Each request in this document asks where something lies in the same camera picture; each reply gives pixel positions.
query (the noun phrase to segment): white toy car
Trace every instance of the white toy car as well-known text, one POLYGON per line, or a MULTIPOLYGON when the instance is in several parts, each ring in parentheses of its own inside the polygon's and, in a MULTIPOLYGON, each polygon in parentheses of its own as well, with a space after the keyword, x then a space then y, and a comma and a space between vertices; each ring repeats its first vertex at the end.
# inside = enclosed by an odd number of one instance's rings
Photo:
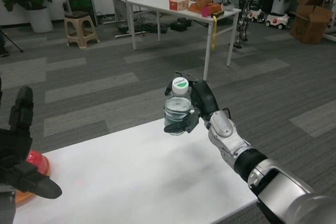
POLYGON ((259 10, 251 10, 250 14, 248 15, 248 18, 252 21, 252 22, 258 22, 258 23, 263 23, 265 22, 265 13, 259 9, 259 10))
POLYGON ((285 14, 283 16, 271 13, 266 20, 266 26, 276 26, 279 29, 289 28, 290 17, 285 14))

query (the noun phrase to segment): black case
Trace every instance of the black case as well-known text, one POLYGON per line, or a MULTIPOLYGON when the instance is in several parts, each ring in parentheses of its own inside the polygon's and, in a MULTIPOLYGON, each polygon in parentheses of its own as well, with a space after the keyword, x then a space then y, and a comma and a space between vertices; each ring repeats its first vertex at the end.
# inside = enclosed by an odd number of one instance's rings
POLYGON ((180 22, 180 23, 186 23, 187 24, 187 27, 190 27, 191 26, 191 19, 189 18, 178 18, 177 19, 177 22, 180 22))
POLYGON ((170 29, 174 31, 186 31, 187 24, 182 22, 173 22, 170 24, 170 29))

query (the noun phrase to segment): bottle cap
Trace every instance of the bottle cap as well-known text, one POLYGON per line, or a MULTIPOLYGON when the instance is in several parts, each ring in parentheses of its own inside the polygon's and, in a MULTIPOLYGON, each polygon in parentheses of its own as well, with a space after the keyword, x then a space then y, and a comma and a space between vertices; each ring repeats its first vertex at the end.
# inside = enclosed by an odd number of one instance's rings
POLYGON ((185 94, 188 92, 189 82, 183 77, 177 77, 173 80, 172 89, 175 94, 185 94))

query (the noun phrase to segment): white tabletop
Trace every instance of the white tabletop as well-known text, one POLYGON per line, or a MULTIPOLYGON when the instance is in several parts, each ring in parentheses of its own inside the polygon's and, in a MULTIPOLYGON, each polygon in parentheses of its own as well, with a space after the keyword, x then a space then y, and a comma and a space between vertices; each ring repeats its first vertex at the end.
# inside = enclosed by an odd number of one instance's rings
POLYGON ((58 199, 34 197, 14 223, 211 223, 256 201, 200 123, 170 136, 163 119, 45 154, 58 199))
MULTIPOLYGON (((202 22, 214 22, 214 19, 211 17, 202 17, 202 14, 190 12, 189 10, 169 10, 169 0, 127 0, 127 2, 132 5, 137 5, 141 7, 145 7, 148 9, 158 10, 160 12, 169 13, 173 15, 180 15, 183 17, 188 17, 192 19, 196 19, 202 22)), ((240 13, 240 9, 226 10, 224 11, 224 15, 218 17, 218 19, 227 18, 229 16, 233 16, 237 13, 240 13)))

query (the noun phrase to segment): plastic stool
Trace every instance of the plastic stool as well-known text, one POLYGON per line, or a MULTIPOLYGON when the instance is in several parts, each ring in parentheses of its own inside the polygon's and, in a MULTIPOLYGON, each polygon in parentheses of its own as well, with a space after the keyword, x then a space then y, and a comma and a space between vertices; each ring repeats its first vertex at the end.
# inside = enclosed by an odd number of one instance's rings
POLYGON ((68 46, 71 42, 76 42, 79 48, 86 48, 89 40, 95 39, 100 42, 91 17, 86 12, 73 12, 65 14, 64 18, 65 33, 68 38, 68 46), (85 30, 84 21, 88 21, 92 31, 85 30), (72 23, 76 32, 70 33, 68 23, 72 23))

